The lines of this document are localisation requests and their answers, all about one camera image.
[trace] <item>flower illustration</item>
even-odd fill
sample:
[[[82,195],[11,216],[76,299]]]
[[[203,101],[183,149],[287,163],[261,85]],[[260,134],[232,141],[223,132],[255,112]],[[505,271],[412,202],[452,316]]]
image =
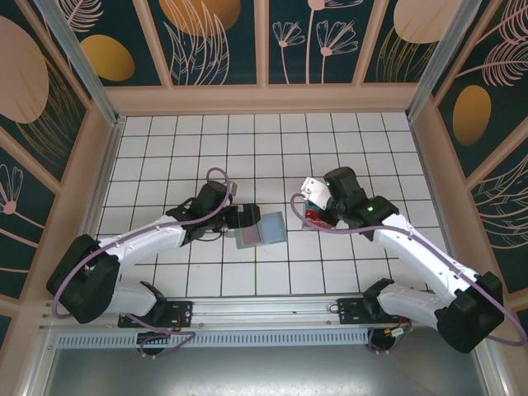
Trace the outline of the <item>flower illustration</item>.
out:
[[[308,0],[308,5],[314,11],[321,11],[325,8],[346,8],[354,7],[363,3],[363,0]]]
[[[308,0],[311,8],[308,22],[308,39],[306,41],[306,83],[310,84],[310,43],[312,38],[312,25],[314,23],[314,13],[325,8],[347,8],[359,6],[363,0]]]
[[[323,56],[321,83],[324,83],[324,65],[328,56],[347,54],[357,50],[357,41],[352,41],[356,36],[353,25],[354,22],[335,22],[332,29],[328,31],[328,21],[317,24],[317,40]]]
[[[43,229],[43,225],[40,225],[17,212],[17,201],[20,197],[23,180],[24,172],[18,167],[13,167],[12,173],[10,175],[7,166],[5,164],[0,165],[0,215],[15,215],[25,220],[26,222]],[[10,233],[6,229],[0,229],[0,234],[6,235],[11,239],[14,239],[20,243],[24,243],[33,248],[36,248],[38,246],[38,243],[34,243],[23,237],[15,235],[14,233]],[[1,267],[0,271],[19,272],[18,270],[9,270]]]
[[[282,56],[282,69],[284,70],[284,77],[286,84],[290,83],[288,79],[288,72],[286,71],[286,62],[284,59],[284,48],[292,45],[304,43],[304,36],[301,35],[302,30],[299,27],[299,22],[286,22],[284,26],[280,22],[273,24],[273,33],[280,46],[280,54]]]
[[[5,164],[0,165],[0,213],[12,215],[17,211],[17,200],[22,188],[24,173],[13,167],[12,176]]]

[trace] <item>yellow oval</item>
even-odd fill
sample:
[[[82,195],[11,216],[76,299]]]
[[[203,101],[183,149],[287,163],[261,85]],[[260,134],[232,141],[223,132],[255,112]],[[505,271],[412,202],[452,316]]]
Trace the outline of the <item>yellow oval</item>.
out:
[[[40,117],[50,80],[39,46],[16,23],[0,16],[0,114],[19,123]]]
[[[488,93],[478,85],[466,87],[455,103],[453,131],[456,139],[470,146],[480,139],[492,114],[492,101]]]
[[[132,55],[119,41],[107,35],[91,35],[81,41],[81,47],[99,77],[123,81],[134,74]]]
[[[398,0],[394,29],[409,43],[428,44],[442,38],[460,0]]]
[[[202,3],[211,18],[216,15],[226,31],[240,15],[240,0],[159,0],[165,16],[180,31],[188,35],[213,35],[215,29],[205,18]]]

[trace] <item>white grid floor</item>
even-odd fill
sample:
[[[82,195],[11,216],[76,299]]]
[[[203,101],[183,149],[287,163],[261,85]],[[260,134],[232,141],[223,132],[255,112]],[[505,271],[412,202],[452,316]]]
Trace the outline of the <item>white grid floor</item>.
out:
[[[97,237],[151,223],[196,196],[207,170],[221,167],[238,184],[234,203],[285,214],[289,242],[243,250],[226,237],[193,242],[124,277],[149,281],[172,298],[362,292],[382,277],[425,290],[363,236],[301,230],[290,197],[305,177],[342,166],[356,171],[368,196],[391,200],[446,249],[404,113],[129,117]]]

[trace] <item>enclosure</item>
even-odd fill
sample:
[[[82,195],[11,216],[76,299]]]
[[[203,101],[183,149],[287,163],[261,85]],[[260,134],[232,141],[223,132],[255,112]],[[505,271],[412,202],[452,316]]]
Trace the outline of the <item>enclosure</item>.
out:
[[[527,39],[526,0],[2,2],[0,393],[528,394],[526,346],[465,356],[417,325],[376,356],[354,345],[368,323],[350,330],[359,342],[317,338],[344,337],[328,306],[380,278],[429,289],[393,253],[306,229],[290,208],[306,177],[351,167],[442,251],[498,276],[528,329]],[[181,376],[118,346],[139,330],[115,315],[53,318],[45,284],[78,235],[152,223],[212,167],[235,203],[281,212],[288,242],[238,249],[220,234],[123,275],[194,303],[201,345],[167,358]],[[233,334],[251,341],[206,341]],[[493,334],[518,337],[508,321]],[[126,380],[139,373],[160,381]]]

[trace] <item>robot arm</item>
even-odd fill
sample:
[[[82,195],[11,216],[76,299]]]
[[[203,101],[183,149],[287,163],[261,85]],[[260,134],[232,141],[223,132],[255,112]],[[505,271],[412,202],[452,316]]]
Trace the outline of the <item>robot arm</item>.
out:
[[[325,183],[307,178],[301,193],[320,208],[318,217],[331,225],[342,220],[349,229],[389,226],[408,231],[408,238],[391,229],[362,233],[371,242],[400,257],[434,291],[434,294],[405,288],[382,279],[363,295],[364,304],[373,316],[380,313],[399,315],[438,330],[457,351],[470,352],[504,320],[491,305],[460,275],[481,286],[502,304],[502,283],[491,272],[483,276],[443,253],[423,237],[398,208],[381,196],[368,199],[349,167],[338,168],[324,176]],[[420,238],[451,262],[452,271],[442,260],[417,241]]]
[[[206,231],[241,229],[260,221],[257,205],[230,204],[236,194],[235,186],[229,205],[217,215],[195,224],[167,226],[175,221],[202,219],[222,204],[226,193],[225,185],[208,181],[196,198],[188,199],[140,229],[101,241],[81,235],[72,242],[49,278],[47,290],[55,295],[66,276],[84,257],[117,242],[114,247],[94,257],[73,277],[59,301],[80,323],[91,322],[101,314],[128,313],[146,318],[155,325],[164,313],[166,299],[163,294],[144,281],[133,285],[118,283],[120,276],[145,258],[191,243],[203,237]]]

